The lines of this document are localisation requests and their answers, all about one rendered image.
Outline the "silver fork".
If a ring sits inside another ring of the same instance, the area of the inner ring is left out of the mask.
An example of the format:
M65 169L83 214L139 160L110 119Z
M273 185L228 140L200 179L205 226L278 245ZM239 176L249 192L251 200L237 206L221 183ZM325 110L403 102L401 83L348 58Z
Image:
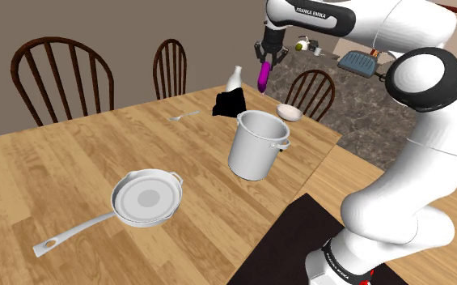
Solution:
M200 110L197 110L197 111L194 111L194 112L190 112L190 113L185 113L185 114L181 114L177 117L169 117L168 120L169 121L178 121L180 120L182 117L186 117L186 116L191 116L191 115L194 115L194 114L198 114L200 112Z

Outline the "white bowl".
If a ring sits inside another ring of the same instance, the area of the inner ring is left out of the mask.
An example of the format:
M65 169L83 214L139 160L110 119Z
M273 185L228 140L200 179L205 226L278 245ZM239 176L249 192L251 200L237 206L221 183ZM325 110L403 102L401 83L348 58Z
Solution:
M277 115L286 121L298 121L303 117L303 113L292 105L279 104L276 107Z

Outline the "black angular object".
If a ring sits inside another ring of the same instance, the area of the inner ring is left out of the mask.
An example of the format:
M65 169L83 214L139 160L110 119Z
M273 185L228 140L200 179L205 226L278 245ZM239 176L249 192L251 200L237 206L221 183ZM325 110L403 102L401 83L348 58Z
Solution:
M224 91L217 94L212 115L236 118L238 114L246 110L243 89L238 87L232 91Z

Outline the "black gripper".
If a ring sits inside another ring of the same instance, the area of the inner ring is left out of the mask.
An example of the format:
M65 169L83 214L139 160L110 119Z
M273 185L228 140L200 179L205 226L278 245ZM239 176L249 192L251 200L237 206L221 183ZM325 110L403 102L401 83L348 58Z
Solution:
M254 49L257 59L260 63L266 61L268 53L272 54L271 67L274 68L277 64L286 57L289 50L283 46L283 40L286 30L275 30L269 27L264 29L264 37L261 43L257 41L254 44Z

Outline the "white bottle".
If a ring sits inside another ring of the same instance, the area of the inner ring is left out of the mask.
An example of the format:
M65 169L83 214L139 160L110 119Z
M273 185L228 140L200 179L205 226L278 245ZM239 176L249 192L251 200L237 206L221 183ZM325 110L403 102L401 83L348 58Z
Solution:
M242 87L242 77L241 77L241 66L235 66L235 70L233 74L230 76L226 83L226 90L225 92L234 91L237 88Z

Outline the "white cooking pot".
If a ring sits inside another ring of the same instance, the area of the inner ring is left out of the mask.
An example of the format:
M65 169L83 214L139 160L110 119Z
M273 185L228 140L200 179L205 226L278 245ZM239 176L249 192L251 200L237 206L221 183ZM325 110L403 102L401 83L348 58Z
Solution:
M236 121L228 166L238 177L260 181L268 175L278 152L290 146L290 129L283 120L260 110L244 111Z

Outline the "purple oblong object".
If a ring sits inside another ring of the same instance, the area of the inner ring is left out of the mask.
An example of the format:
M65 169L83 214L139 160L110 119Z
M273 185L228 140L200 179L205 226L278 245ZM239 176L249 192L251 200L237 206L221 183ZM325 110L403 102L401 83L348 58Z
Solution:
M257 88L260 93L264 93L266 90L270 71L271 64L269 62L263 62L257 79Z

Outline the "dark robot stand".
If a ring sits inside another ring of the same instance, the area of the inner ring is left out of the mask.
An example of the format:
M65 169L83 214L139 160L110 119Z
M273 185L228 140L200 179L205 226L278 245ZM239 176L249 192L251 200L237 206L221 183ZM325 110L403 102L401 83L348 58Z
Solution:
M227 285L309 285L306 255L343 228L304 194L282 212Z

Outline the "marble kitchen counter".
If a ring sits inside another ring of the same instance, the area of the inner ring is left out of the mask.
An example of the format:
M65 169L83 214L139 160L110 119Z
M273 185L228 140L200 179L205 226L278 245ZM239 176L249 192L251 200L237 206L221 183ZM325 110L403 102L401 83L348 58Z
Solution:
M328 51L289 53L274 67L266 94L285 103L292 82L304 71L322 70L335 84L335 99L319 123L341 134L338 144L371 164L386 170L406 143L416 113L396 103L377 75L364 78L337 66Z

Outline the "wooden dining table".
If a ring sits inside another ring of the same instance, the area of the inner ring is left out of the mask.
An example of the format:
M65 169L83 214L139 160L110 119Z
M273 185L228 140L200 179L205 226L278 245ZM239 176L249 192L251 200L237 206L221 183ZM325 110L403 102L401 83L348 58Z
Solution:
M340 135L290 123L262 181L228 167L235 120L217 88L0 136L0 285L225 285ZM200 110L169 121L169 117ZM42 257L32 247L111 210L128 172L178 173L184 195L159 226L98 223Z

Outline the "white frying pan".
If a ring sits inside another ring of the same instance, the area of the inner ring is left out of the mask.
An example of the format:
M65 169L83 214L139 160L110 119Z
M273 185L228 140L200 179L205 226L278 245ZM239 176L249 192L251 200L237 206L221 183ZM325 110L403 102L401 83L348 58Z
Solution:
M112 211L90 219L32 247L41 257L81 231L116 216L134 228L149 228L169 220L180 206L183 178L176 172L142 169L129 172L112 190Z

